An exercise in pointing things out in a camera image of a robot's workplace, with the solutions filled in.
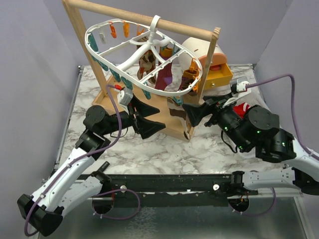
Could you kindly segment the beige brown striped sock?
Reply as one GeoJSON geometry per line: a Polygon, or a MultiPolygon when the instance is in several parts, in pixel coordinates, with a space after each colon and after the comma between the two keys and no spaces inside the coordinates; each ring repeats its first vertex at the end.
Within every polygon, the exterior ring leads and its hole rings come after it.
{"type": "Polygon", "coordinates": [[[181,122],[185,139],[190,140],[192,136],[192,126],[183,107],[178,105],[172,98],[167,98],[169,114],[181,122]]]}

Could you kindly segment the orange clothespin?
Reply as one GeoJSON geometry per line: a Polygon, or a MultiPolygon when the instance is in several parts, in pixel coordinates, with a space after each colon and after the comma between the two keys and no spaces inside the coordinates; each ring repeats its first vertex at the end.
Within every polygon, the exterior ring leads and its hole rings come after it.
{"type": "Polygon", "coordinates": [[[199,75],[200,70],[199,70],[198,65],[197,65],[197,63],[196,63],[194,58],[192,58],[192,60],[191,60],[191,64],[190,64],[190,67],[189,67],[188,71],[189,71],[190,75],[192,76],[192,78],[194,80],[199,75]]]}

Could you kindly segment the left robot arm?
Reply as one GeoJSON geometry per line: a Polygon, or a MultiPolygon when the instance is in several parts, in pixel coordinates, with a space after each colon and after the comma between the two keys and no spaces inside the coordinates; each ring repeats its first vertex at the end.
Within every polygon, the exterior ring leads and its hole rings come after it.
{"type": "Polygon", "coordinates": [[[74,182],[105,150],[117,143],[116,139],[109,141],[105,135],[133,127],[141,138],[149,138],[165,128],[164,123],[147,119],[159,112],[158,108],[147,105],[136,96],[129,102],[127,112],[116,111],[109,115],[102,106],[91,106],[83,121],[85,130],[62,166],[38,190],[19,197],[17,205],[25,219],[24,234],[27,237],[37,233],[49,236],[82,202],[95,195],[106,196],[110,184],[102,171],[94,172],[81,184],[75,185],[74,182]]]}

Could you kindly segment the white plastic basket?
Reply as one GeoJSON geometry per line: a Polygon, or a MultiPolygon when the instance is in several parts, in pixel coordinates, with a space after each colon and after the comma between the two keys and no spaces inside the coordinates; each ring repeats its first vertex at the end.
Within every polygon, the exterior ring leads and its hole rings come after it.
{"type": "Polygon", "coordinates": [[[251,107],[255,106],[255,105],[259,105],[263,108],[266,108],[267,110],[271,111],[269,109],[269,107],[266,105],[266,103],[264,102],[264,100],[261,98],[261,95],[258,92],[255,91],[251,91],[251,93],[241,99],[239,99],[236,102],[236,105],[242,104],[242,103],[247,103],[249,104],[251,107]]]}

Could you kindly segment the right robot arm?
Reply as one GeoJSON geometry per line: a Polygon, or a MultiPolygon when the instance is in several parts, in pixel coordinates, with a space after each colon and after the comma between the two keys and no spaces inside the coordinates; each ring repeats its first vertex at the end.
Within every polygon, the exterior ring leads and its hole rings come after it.
{"type": "Polygon", "coordinates": [[[287,165],[268,172],[233,172],[229,182],[233,194],[260,188],[294,188],[309,195],[319,194],[319,161],[280,127],[277,114],[254,105],[241,117],[235,111],[235,103],[226,105],[227,96],[204,97],[204,100],[201,105],[182,105],[193,127],[211,116],[204,125],[219,126],[241,153],[254,150],[256,158],[287,165]]]}

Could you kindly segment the maroon striped sock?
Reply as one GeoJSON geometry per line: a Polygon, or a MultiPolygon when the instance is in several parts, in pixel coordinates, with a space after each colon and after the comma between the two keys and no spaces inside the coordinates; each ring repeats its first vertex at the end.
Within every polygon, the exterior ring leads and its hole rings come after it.
{"type": "Polygon", "coordinates": [[[196,70],[184,70],[179,90],[185,90],[192,84],[197,76],[196,70]]]}
{"type": "MultiPolygon", "coordinates": [[[[159,55],[167,60],[172,56],[172,48],[161,48],[159,51],[159,55]]],[[[155,88],[157,90],[165,90],[165,88],[172,83],[172,72],[171,72],[172,63],[164,66],[162,70],[158,72],[157,81],[155,84],[155,88]]]]}

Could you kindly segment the white oval clip hanger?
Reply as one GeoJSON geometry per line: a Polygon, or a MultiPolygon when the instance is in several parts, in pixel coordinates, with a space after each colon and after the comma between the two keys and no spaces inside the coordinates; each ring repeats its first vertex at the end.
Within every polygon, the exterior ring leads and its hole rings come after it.
{"type": "Polygon", "coordinates": [[[95,24],[88,28],[85,32],[85,47],[91,54],[93,59],[100,64],[100,66],[107,71],[111,71],[113,76],[117,80],[124,79],[135,86],[139,87],[145,92],[149,92],[159,96],[165,97],[180,97],[191,90],[198,87],[198,82],[200,82],[203,75],[202,65],[197,57],[176,41],[169,38],[167,35],[158,31],[158,22],[161,17],[155,15],[151,22],[147,25],[142,25],[146,32],[137,35],[125,42],[122,42],[114,47],[109,48],[104,52],[98,50],[98,45],[92,34],[92,31],[103,28],[105,26],[113,26],[113,23],[123,23],[124,27],[129,27],[130,24],[139,26],[138,23],[132,21],[125,21],[123,19],[111,19],[99,24],[95,24]],[[108,61],[105,56],[125,47],[126,45],[135,45],[137,50],[128,58],[125,62],[120,65],[114,65],[108,61]],[[142,74],[140,78],[135,78],[127,73],[127,70],[131,68],[137,61],[141,60],[146,53],[152,53],[154,59],[160,62],[157,67],[151,67],[151,71],[147,74],[142,74]],[[186,54],[191,58],[190,70],[195,73],[194,77],[191,77],[191,83],[186,86],[185,89],[177,90],[175,92],[157,89],[147,85],[150,78],[157,75],[158,72],[163,71],[166,66],[171,64],[174,59],[178,58],[181,54],[186,54]]]}

